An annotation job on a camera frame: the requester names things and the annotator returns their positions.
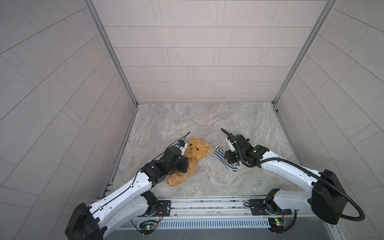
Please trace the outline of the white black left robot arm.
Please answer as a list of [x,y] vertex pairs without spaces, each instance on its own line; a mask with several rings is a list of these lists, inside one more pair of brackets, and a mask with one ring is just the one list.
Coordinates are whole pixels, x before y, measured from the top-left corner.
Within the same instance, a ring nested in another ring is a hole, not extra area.
[[90,205],[81,203],[71,215],[65,235],[69,240],[103,240],[115,229],[142,215],[151,215],[158,199],[151,189],[174,172],[186,173],[188,145],[168,147],[159,160],[145,164],[125,185]]

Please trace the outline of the tan plush teddy bear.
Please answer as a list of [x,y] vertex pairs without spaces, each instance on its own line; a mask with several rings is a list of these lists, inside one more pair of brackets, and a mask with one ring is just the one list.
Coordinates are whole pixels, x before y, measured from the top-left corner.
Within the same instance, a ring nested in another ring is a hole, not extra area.
[[167,184],[170,187],[177,187],[190,178],[196,171],[200,160],[204,159],[210,152],[212,147],[208,143],[204,143],[197,137],[189,140],[185,151],[185,157],[188,159],[188,170],[186,173],[175,172],[167,177]]

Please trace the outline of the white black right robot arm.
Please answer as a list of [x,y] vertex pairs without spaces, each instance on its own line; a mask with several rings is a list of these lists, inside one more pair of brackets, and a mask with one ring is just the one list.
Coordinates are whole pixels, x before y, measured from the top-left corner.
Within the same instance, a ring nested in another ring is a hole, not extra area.
[[226,160],[231,164],[240,162],[248,168],[258,167],[284,177],[301,188],[301,191],[272,189],[261,206],[270,215],[283,211],[304,211],[315,214],[328,224],[337,224],[347,200],[340,194],[343,190],[336,175],[328,170],[320,173],[304,168],[275,154],[268,148],[252,146],[243,135],[226,133],[230,150]]

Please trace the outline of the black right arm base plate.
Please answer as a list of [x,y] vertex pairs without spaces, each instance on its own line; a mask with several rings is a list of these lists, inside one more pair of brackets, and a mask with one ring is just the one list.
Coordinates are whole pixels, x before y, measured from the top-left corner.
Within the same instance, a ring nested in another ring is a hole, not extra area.
[[261,215],[292,215],[293,212],[290,209],[282,210],[275,204],[267,204],[264,199],[251,199],[248,202],[244,203],[246,207],[251,209],[253,216]]

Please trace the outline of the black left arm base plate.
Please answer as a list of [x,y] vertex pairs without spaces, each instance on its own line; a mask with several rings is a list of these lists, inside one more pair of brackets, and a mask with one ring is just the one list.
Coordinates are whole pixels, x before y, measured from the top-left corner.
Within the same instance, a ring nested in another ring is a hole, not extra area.
[[171,211],[170,200],[158,200],[157,204],[149,204],[149,208],[142,215],[142,217],[169,217]]

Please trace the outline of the blue white striped knit sweater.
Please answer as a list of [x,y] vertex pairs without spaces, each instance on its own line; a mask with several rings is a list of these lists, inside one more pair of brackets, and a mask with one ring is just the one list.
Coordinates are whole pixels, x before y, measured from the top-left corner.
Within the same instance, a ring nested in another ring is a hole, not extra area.
[[238,168],[242,165],[241,163],[230,164],[226,159],[226,151],[224,147],[216,146],[215,151],[212,154],[213,157],[217,158],[221,163],[223,163],[232,173],[236,174],[238,172]]

